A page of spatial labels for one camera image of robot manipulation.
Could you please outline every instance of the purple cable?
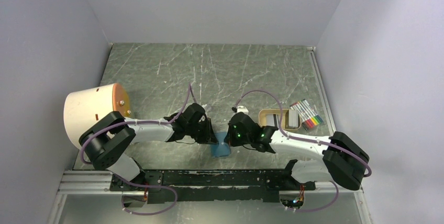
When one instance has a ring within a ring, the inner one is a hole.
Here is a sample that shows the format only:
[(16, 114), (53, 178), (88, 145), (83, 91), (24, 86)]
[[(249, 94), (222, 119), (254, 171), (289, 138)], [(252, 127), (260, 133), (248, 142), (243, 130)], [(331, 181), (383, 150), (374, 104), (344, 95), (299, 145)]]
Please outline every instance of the purple cable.
[(185, 109), (186, 103), (188, 102), (188, 99), (190, 97), (190, 93), (192, 93), (193, 90), (191, 89), (191, 83), (188, 83), (188, 92), (186, 94), (186, 100), (182, 105), (182, 108), (180, 109), (180, 111), (176, 114), (176, 116), (174, 116), (170, 121), (168, 122), (159, 122), (158, 120), (138, 120), (136, 121), (124, 121), (124, 122), (120, 122), (120, 123), (116, 123), (114, 125), (108, 126), (106, 128), (103, 128), (102, 130), (96, 132), (95, 134), (93, 134), (90, 138), (88, 138), (85, 143), (83, 143), (82, 148), (80, 148), (80, 159), (82, 160), (82, 163), (84, 164), (92, 164), (91, 162), (88, 162), (85, 160), (84, 157), (84, 153), (85, 153), (85, 148), (86, 146), (97, 136), (99, 136), (100, 134), (103, 134), (105, 132), (108, 132), (109, 130), (112, 130), (116, 127), (119, 126), (124, 126), (124, 125), (135, 125), (135, 124), (161, 124), (161, 125), (169, 125), (171, 123), (173, 123), (177, 118), (179, 118), (180, 114), (182, 114), (183, 110)]
[(125, 204), (124, 204), (124, 198), (125, 198), (125, 196), (122, 196), (122, 200), (120, 201), (120, 202), (122, 203), (122, 210), (125, 211), (125, 212), (127, 212), (127, 213), (129, 213), (129, 214), (132, 214), (132, 215), (142, 215), (142, 216), (158, 215), (158, 214), (161, 214), (161, 213), (163, 213), (163, 212), (166, 212), (166, 211), (170, 210), (170, 209), (173, 208), (174, 205), (176, 205), (176, 203), (177, 203), (177, 192), (176, 192), (176, 190), (174, 190), (173, 188), (171, 188), (171, 187), (169, 187), (169, 186), (156, 186), (156, 185), (142, 185), (142, 184), (136, 184), (136, 183), (133, 183), (133, 182), (127, 181), (126, 179), (120, 177), (120, 176), (117, 175), (117, 174), (115, 174), (115, 175), (116, 175), (116, 177), (118, 177), (119, 179), (121, 179), (123, 182), (125, 182), (126, 184), (131, 185), (131, 186), (137, 186), (137, 187), (143, 187), (143, 188), (163, 188), (163, 189), (170, 190), (170, 191), (172, 191), (172, 192), (174, 193), (174, 201), (173, 201), (173, 203), (171, 203), (171, 205), (170, 205), (169, 207), (167, 207), (167, 208), (165, 208), (165, 209), (163, 209), (163, 210), (157, 211), (157, 212), (133, 212), (133, 211), (130, 211), (130, 210), (128, 210), (128, 209), (125, 207)]
[(335, 203), (335, 201), (336, 201), (336, 200), (338, 199), (338, 197), (339, 197), (339, 188), (338, 188), (338, 185), (336, 185), (335, 182), (333, 182), (333, 181), (330, 181), (330, 182), (333, 184), (333, 186), (335, 186), (335, 188), (336, 188), (336, 194), (335, 194), (335, 197), (334, 197), (334, 198), (333, 198), (328, 204), (326, 204), (326, 205), (324, 205), (324, 206), (321, 206), (321, 207), (318, 207), (318, 208), (313, 208), (313, 209), (297, 209), (296, 212), (317, 212), (317, 211), (324, 210), (324, 209), (326, 209), (327, 207), (333, 205), (333, 203)]
[[(276, 100), (277, 104), (279, 105), (279, 109), (281, 110), (281, 116), (280, 116), (280, 118), (279, 118), (279, 125), (278, 125), (278, 127), (279, 127), (279, 131), (281, 131), (281, 133), (282, 133), (284, 136), (286, 136), (287, 138), (290, 138), (290, 139), (299, 140), (299, 141), (304, 141), (304, 142), (308, 142), (308, 143), (315, 143), (315, 144), (318, 143), (316, 140), (305, 139), (305, 138), (299, 138), (299, 137), (294, 137), (294, 136), (288, 136), (287, 133), (285, 133), (285, 131), (282, 130), (282, 126), (281, 126), (281, 123), (282, 123), (282, 116), (283, 116), (282, 104), (281, 104), (281, 102), (279, 101), (279, 99), (278, 99), (276, 96), (274, 96), (273, 94), (271, 94), (270, 92), (264, 91), (264, 90), (262, 90), (262, 89), (254, 89), (254, 90), (252, 90), (252, 91), (249, 91), (249, 92), (243, 94), (243, 95), (240, 97), (240, 99), (237, 100), (237, 102), (236, 102), (236, 104), (235, 104), (235, 107), (237, 107), (237, 106), (239, 105), (240, 101), (241, 101), (245, 96), (247, 96), (248, 94), (250, 94), (250, 93), (252, 93), (252, 92), (263, 92), (263, 93), (266, 93), (266, 94), (272, 96), (272, 97), (274, 98), (274, 100)], [(325, 142), (325, 141), (319, 141), (319, 144), (323, 144), (323, 145), (327, 145), (327, 146), (329, 146), (329, 147), (336, 148), (336, 149), (338, 149), (339, 151), (345, 152), (346, 154), (352, 156), (353, 158), (355, 158), (356, 160), (358, 160), (360, 163), (362, 163), (362, 164), (365, 166), (365, 168), (369, 171), (367, 174), (364, 174), (364, 177), (369, 177), (370, 175), (372, 175), (372, 170), (371, 170), (370, 166), (367, 164), (367, 162), (365, 162), (363, 159), (361, 159), (361, 158), (360, 158), (359, 156), (357, 156), (356, 154), (350, 152), (349, 150), (347, 150), (347, 149), (345, 149), (345, 148), (343, 148), (343, 147), (340, 147), (340, 146), (338, 146), (338, 145), (335, 145), (335, 144), (332, 144), (332, 143), (328, 143), (328, 142)]]

